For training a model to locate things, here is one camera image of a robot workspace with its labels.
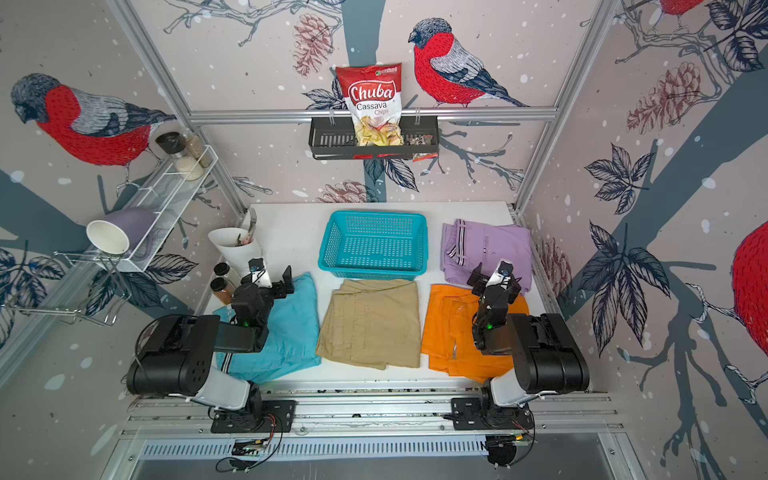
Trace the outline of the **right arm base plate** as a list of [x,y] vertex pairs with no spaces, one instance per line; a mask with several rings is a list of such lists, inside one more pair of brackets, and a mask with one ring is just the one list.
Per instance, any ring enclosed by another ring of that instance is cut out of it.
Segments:
[[520,430],[527,432],[535,426],[533,414],[525,407],[498,407],[477,397],[451,399],[450,412],[443,416],[457,431]]

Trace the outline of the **glass jar on shelf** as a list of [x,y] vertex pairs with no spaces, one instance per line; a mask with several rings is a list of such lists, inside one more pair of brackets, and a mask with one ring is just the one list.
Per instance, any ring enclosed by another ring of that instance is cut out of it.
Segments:
[[208,146],[197,134],[191,131],[185,131],[182,137],[187,151],[198,161],[198,164],[203,169],[207,169],[212,161]]

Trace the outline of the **orange pants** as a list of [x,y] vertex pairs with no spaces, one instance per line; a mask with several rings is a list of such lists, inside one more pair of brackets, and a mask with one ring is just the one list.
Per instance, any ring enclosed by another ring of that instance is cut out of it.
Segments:
[[475,347],[472,321],[478,301],[470,290],[431,287],[421,346],[431,370],[483,383],[513,368],[511,356],[484,355]]

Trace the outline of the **light spice jar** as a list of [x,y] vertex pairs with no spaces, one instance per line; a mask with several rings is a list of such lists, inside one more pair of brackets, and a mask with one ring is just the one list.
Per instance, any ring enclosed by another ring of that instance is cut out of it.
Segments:
[[225,278],[234,289],[237,289],[241,285],[241,276],[226,262],[217,263],[213,272],[217,277]]

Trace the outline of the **red cassava chips bag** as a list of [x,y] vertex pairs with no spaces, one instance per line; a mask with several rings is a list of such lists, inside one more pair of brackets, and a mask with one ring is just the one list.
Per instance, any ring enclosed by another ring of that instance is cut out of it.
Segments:
[[402,146],[402,65],[345,67],[336,74],[351,112],[357,145]]

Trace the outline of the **teal pants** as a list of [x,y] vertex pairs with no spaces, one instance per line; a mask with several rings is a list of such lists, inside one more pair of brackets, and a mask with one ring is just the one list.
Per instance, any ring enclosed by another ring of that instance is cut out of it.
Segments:
[[317,291],[309,273],[294,279],[295,292],[277,300],[268,319],[269,334],[258,353],[215,354],[216,367],[230,376],[264,384],[321,363]]

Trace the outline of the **purple white cup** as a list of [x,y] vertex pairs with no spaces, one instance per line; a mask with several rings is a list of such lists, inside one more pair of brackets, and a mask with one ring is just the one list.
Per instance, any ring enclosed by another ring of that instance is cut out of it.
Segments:
[[86,235],[102,252],[123,255],[141,243],[156,219],[156,214],[146,208],[123,209],[91,221]]

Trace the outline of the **brown spice jar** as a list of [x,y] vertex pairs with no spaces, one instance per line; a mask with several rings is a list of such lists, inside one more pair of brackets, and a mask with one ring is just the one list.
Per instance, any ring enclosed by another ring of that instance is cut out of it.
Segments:
[[225,277],[215,277],[209,284],[213,295],[218,298],[224,305],[230,305],[232,303],[235,287]]

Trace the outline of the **black lid spice jar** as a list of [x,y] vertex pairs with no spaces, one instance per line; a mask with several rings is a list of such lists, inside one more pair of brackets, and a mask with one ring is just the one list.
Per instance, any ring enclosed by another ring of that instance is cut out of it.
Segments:
[[159,135],[155,142],[168,155],[182,154],[186,150],[184,138],[178,132]]

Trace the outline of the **black wall basket shelf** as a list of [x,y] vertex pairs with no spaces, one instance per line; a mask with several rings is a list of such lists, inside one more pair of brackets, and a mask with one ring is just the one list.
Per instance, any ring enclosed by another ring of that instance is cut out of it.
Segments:
[[316,160],[412,160],[438,154],[440,133],[434,116],[404,116],[400,120],[402,145],[360,146],[350,117],[313,118],[309,148]]

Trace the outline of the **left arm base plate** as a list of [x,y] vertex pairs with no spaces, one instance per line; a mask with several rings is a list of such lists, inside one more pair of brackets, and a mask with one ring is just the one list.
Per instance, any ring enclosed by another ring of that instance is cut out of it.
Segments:
[[288,433],[295,417],[297,402],[293,400],[263,400],[254,413],[249,409],[238,411],[213,410],[210,413],[213,434]]

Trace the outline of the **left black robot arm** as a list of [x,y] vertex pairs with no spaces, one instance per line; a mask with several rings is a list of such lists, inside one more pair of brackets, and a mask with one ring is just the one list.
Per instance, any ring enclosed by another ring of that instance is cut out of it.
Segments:
[[176,396],[218,410],[259,419],[262,398],[256,384],[239,380],[213,366],[216,352],[259,353],[266,345],[274,303],[295,292],[292,269],[267,281],[261,258],[249,262],[250,275],[235,290],[232,323],[216,315],[166,315],[128,370],[126,386],[133,395]]

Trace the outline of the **purple pants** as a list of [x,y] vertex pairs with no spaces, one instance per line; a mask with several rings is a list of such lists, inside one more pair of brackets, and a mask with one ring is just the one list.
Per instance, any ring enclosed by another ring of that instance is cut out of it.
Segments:
[[471,273],[491,276],[501,261],[513,266],[513,274],[527,293],[533,283],[531,232],[516,225],[493,226],[456,219],[442,225],[440,269],[449,284],[467,285]]

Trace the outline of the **white utensil holder cup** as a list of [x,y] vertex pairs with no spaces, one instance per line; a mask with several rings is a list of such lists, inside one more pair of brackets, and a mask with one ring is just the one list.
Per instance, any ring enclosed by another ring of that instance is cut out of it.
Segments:
[[248,234],[247,230],[237,227],[218,228],[208,233],[208,239],[225,262],[241,276],[250,272],[250,260],[263,257],[262,247],[256,240],[245,242]]

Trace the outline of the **khaki pants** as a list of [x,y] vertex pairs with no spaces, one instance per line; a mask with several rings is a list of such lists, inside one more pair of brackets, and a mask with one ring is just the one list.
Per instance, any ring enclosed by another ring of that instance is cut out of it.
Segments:
[[345,280],[323,319],[316,354],[347,365],[418,368],[418,286],[407,280]]

